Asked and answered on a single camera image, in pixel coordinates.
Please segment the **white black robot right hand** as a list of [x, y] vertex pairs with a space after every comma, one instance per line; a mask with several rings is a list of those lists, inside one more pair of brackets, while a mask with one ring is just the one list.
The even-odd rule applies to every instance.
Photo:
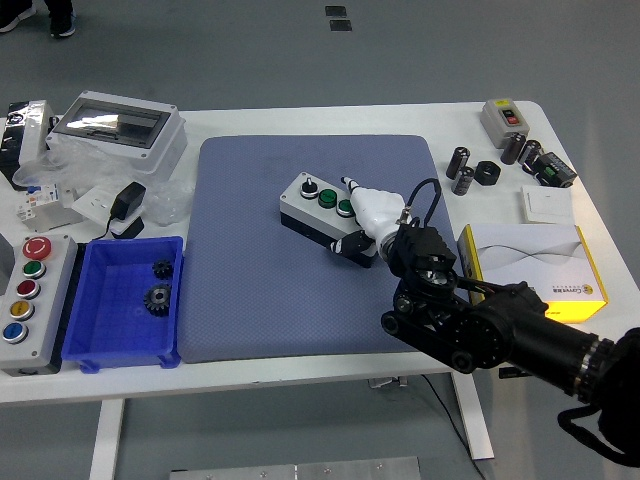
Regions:
[[380, 258], [387, 262], [400, 225], [410, 218], [410, 208], [398, 193], [365, 188], [350, 177], [342, 177], [341, 181], [350, 193], [360, 229], [332, 242], [329, 250], [350, 257], [375, 245]]

